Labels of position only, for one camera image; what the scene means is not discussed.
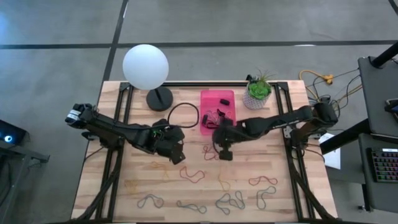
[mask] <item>keyboard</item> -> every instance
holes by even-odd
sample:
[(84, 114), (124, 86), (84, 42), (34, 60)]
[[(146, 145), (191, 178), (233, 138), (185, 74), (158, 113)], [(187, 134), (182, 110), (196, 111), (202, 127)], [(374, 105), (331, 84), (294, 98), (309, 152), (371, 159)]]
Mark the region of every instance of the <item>keyboard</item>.
[(398, 149), (368, 149), (376, 182), (398, 183)]

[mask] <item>wooden table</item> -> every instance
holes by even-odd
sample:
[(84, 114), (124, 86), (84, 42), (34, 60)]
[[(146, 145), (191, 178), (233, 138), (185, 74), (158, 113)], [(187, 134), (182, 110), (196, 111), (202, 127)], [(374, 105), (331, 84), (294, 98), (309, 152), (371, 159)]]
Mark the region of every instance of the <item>wooden table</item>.
[[(287, 81), (289, 84), (290, 96), (294, 110), (307, 105), (307, 93), (303, 81)], [(116, 100), (120, 82), (104, 82), (101, 96), (99, 98), (99, 112), (114, 116)], [(234, 90), (236, 101), (237, 119), (262, 116), (269, 117), (278, 115), (277, 103), (274, 92), (262, 110), (252, 111), (247, 109), (242, 102), (244, 87), (170, 87), (173, 95), (173, 105), (181, 102), (190, 102), (200, 106), (200, 91), (203, 89), (227, 89)], [(146, 104), (147, 91), (134, 90), (132, 105), (129, 115), (129, 123), (149, 124), (167, 118), (170, 111), (151, 111)], [(170, 119), (172, 124), (189, 125), (196, 120), (196, 113), (189, 106), (181, 106), (173, 112)], [(186, 159), (174, 166), (167, 158), (153, 156), (134, 149), (129, 144), (125, 145), (123, 164), (120, 173), (118, 194), (114, 212), (114, 222), (293, 222), (297, 221), (295, 212), (290, 175), (287, 167), (284, 143), (281, 129), (271, 131), (259, 140), (234, 144), (231, 151), (234, 153), (233, 161), (205, 161), (203, 146), (209, 146), (209, 136), (202, 136), (199, 125), (184, 129), (184, 154)], [(100, 148), (99, 142), (91, 142), (87, 154)], [(320, 152), (319, 147), (309, 149)], [(98, 193), (103, 175), (106, 150), (102, 150), (89, 158), (81, 173), (80, 184), (76, 195), (72, 218), (78, 217), (91, 203)], [(337, 217), (335, 203), (322, 158), (315, 153), (307, 152), (304, 157), (308, 181), (311, 191), (315, 194), (320, 203), (334, 217)], [(152, 162), (162, 164), (163, 167), (155, 168)], [(187, 166), (189, 175), (199, 170), (205, 173), (205, 178), (197, 184), (180, 177), (180, 169)], [(260, 210), (256, 206), (256, 193), (271, 186), (269, 182), (262, 181), (256, 186), (248, 183), (248, 179), (266, 175), (269, 178), (278, 180), (275, 185), (275, 194), (265, 195), (267, 207)], [(243, 194), (246, 208), (240, 210), (232, 206), (231, 213), (225, 215), (215, 202), (224, 195), (218, 177), (223, 181), (225, 190), (235, 198), (235, 191), (240, 190)], [(137, 202), (147, 194), (154, 194), (164, 199), (162, 208), (155, 208), (153, 201), (149, 199), (145, 207), (140, 209)], [(303, 193), (300, 194), (305, 217), (308, 217), (305, 209)], [(199, 212), (180, 208), (176, 201), (181, 200), (182, 204), (194, 203), (199, 206), (206, 206), (207, 212)]]

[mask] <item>pink tray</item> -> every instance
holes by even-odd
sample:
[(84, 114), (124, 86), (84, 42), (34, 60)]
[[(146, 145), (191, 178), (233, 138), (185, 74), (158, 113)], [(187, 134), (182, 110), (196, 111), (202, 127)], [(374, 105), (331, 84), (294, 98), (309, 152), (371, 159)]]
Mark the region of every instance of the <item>pink tray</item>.
[[(228, 100), (229, 106), (221, 104), (220, 99)], [(210, 113), (210, 111), (216, 114), (217, 109), (226, 113), (226, 116), (232, 119), (234, 121), (234, 124), (236, 124), (234, 91), (202, 90), (200, 92), (200, 132), (202, 135), (211, 135), (214, 131), (214, 129), (208, 129), (201, 123), (203, 115)]]

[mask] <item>gray floor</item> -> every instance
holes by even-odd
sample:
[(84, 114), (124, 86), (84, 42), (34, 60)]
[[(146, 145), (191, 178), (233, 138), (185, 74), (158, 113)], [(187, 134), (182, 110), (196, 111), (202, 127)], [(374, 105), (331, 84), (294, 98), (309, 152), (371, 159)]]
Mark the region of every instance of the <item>gray floor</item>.
[[(111, 43), (122, 0), (3, 0), (0, 44)], [(216, 41), (313, 41), (398, 39), (398, 16), (387, 0), (130, 0), (120, 43)], [(311, 69), (337, 75), (357, 68), (358, 57), (388, 45), (318, 47), (162, 48), (169, 80), (242, 80), (257, 69), (297, 79)], [(127, 49), (118, 49), (110, 80), (124, 80)], [(51, 155), (32, 169), (12, 223), (46, 223), (70, 217), (87, 142), (64, 119), (74, 103), (96, 103), (109, 49), (0, 50), (0, 119), (28, 130), (29, 147)], [(336, 95), (358, 72), (318, 85)], [(305, 75), (306, 84), (313, 76)], [(349, 99), (335, 129), (366, 117), (362, 92)], [(393, 223), (398, 215), (359, 213), (361, 186), (330, 180), (339, 217)]]

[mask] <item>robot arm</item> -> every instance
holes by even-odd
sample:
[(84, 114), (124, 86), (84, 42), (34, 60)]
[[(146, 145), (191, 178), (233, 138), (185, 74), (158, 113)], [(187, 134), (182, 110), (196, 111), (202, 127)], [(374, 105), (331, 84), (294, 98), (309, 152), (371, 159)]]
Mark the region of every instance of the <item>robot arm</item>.
[(232, 144), (243, 141), (259, 139), (269, 131), (284, 128), (291, 124), (306, 122), (300, 129), (291, 130), (291, 144), (297, 147), (308, 141), (309, 135), (322, 128), (329, 128), (338, 121), (331, 105), (317, 103), (313, 106), (303, 106), (291, 113), (277, 115), (270, 118), (249, 118), (238, 121), (233, 126), (233, 121), (222, 118), (220, 126), (213, 133), (213, 143), (222, 147), (219, 152), (220, 159), (231, 161), (233, 153), (229, 151)]
[(121, 147), (125, 139), (133, 147), (148, 154), (158, 153), (168, 157), (173, 164), (185, 159), (183, 154), (184, 133), (181, 128), (170, 127), (166, 119), (152, 127), (141, 124), (124, 124), (99, 114), (90, 104), (75, 104), (65, 122), (77, 129), (87, 129), (99, 137), (101, 145), (109, 149)]

